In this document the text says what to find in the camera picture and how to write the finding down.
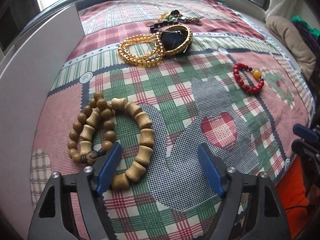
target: bed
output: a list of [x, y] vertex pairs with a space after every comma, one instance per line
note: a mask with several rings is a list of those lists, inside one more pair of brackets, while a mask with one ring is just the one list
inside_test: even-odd
[[[201, 26], [188, 25], [193, 32], [188, 56], [169, 57], [151, 68], [124, 63], [117, 53], [119, 43], [149, 34], [145, 25], [174, 9], [202, 21]], [[35, 135], [33, 207], [53, 171], [67, 175], [83, 168], [68, 157], [68, 134], [77, 114], [98, 91], [108, 101], [125, 97], [139, 104], [156, 132], [154, 154], [142, 180], [128, 190], [104, 193], [119, 240], [193, 239], [208, 230], [220, 199], [200, 168], [199, 143], [206, 142], [241, 172], [265, 171], [275, 184], [285, 175], [295, 158], [292, 126], [309, 125], [315, 103], [299, 71], [263, 31], [215, 0], [114, 0], [79, 15], [86, 36], [57, 76]], [[133, 50], [146, 52], [148, 46], [136, 45]], [[249, 96], [235, 83], [236, 62], [261, 71], [265, 86], [260, 94]], [[255, 84], [247, 72], [241, 78]], [[137, 152], [139, 128], [125, 116], [114, 121], [124, 149], [116, 174], [122, 174]], [[103, 129], [96, 133], [94, 149], [101, 147], [103, 135]], [[228, 147], [224, 136], [231, 140]], [[243, 194], [238, 220], [247, 200]], [[76, 194], [72, 204], [79, 234], [88, 239]]]

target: blue rubber tip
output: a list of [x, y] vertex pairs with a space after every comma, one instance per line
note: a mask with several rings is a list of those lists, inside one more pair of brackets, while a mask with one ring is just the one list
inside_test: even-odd
[[224, 191], [221, 184], [221, 175], [218, 172], [216, 166], [212, 163], [209, 154], [212, 153], [206, 152], [203, 146], [199, 145], [198, 158], [204, 175], [207, 178], [211, 190], [214, 193], [216, 193], [220, 198], [223, 198], [226, 192]]
[[292, 128], [293, 134], [296, 136], [299, 136], [302, 139], [305, 139], [306, 141], [310, 143], [318, 143], [319, 137], [317, 133], [299, 123], [296, 123]]
[[98, 196], [101, 196], [102, 193], [106, 192], [109, 189], [111, 181], [115, 175], [116, 167], [121, 160], [122, 147], [119, 143], [116, 144], [113, 149], [110, 157], [104, 164], [98, 176], [98, 186], [96, 192]]

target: beige cushion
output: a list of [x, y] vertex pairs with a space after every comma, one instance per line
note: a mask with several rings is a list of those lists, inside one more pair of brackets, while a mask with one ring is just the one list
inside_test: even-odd
[[270, 16], [266, 19], [266, 28], [294, 54], [303, 75], [309, 79], [316, 65], [316, 56], [305, 44], [292, 22], [281, 16]]

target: metal bolt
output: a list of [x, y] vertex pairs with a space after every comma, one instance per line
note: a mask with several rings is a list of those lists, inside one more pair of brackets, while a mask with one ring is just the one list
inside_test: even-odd
[[234, 168], [234, 167], [228, 167], [227, 168], [227, 172], [229, 172], [229, 173], [235, 173], [237, 171], [237, 169], [236, 168]]
[[269, 177], [269, 176], [268, 176], [268, 173], [266, 173], [265, 171], [259, 172], [259, 175], [260, 175], [261, 177], [263, 177], [263, 178]]
[[58, 171], [53, 172], [53, 173], [51, 174], [51, 176], [52, 176], [53, 178], [57, 178], [57, 177], [60, 176], [60, 172], [58, 172]]
[[91, 166], [86, 166], [86, 167], [83, 168], [83, 171], [84, 171], [85, 173], [89, 173], [89, 172], [91, 172], [92, 170], [93, 170], [93, 168], [92, 168]]

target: heart applique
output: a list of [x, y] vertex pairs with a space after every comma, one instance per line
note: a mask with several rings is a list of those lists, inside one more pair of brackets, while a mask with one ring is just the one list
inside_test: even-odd
[[201, 130], [211, 144], [229, 151], [233, 150], [237, 139], [237, 127], [229, 113], [221, 112], [216, 118], [204, 117], [201, 120]]
[[276, 85], [284, 94], [286, 94], [286, 95], [288, 94], [287, 87], [285, 86], [285, 83], [283, 82], [283, 80], [281, 80], [281, 79], [277, 80]]

